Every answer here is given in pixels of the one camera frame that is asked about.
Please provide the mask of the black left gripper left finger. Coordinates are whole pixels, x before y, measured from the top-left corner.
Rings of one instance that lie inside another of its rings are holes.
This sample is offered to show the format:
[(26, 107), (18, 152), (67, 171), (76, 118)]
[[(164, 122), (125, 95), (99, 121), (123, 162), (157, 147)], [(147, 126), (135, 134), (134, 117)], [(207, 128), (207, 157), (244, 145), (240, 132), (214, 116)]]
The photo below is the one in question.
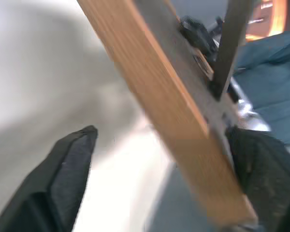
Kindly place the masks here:
[(0, 232), (72, 232), (97, 137), (87, 126), (58, 140), (0, 214)]

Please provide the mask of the teal fabric cover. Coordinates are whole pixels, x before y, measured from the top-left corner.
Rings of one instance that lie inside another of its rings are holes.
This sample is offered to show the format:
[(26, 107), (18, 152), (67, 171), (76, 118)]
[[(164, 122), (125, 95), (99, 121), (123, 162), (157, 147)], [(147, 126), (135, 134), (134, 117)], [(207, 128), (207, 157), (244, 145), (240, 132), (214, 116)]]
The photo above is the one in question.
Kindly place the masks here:
[(233, 77), (272, 135), (290, 145), (290, 31), (242, 46)]

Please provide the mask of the orange wooden furniture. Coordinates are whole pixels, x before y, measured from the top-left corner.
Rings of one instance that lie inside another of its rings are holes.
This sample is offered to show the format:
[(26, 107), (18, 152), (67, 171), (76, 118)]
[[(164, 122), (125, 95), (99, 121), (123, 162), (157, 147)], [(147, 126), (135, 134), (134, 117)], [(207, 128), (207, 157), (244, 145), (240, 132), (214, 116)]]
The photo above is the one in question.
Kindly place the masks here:
[(259, 0), (247, 25), (251, 42), (290, 31), (290, 0)]

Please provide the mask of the wooden board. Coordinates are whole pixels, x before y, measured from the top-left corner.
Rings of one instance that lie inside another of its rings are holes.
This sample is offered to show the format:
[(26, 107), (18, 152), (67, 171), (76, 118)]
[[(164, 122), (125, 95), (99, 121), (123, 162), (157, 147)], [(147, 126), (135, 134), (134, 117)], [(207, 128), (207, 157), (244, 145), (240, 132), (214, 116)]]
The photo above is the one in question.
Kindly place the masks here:
[(178, 31), (168, 0), (77, 0), (168, 148), (201, 210), (218, 227), (256, 225), (225, 137), (238, 115), (217, 101)]

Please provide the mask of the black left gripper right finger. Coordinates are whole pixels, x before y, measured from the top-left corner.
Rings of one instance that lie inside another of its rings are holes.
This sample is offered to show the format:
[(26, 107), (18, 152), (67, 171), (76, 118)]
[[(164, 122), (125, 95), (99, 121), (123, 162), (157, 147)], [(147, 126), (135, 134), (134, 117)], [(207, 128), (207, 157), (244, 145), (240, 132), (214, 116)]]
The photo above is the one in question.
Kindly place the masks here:
[(226, 131), (235, 172), (263, 232), (290, 232), (290, 153), (264, 131)]

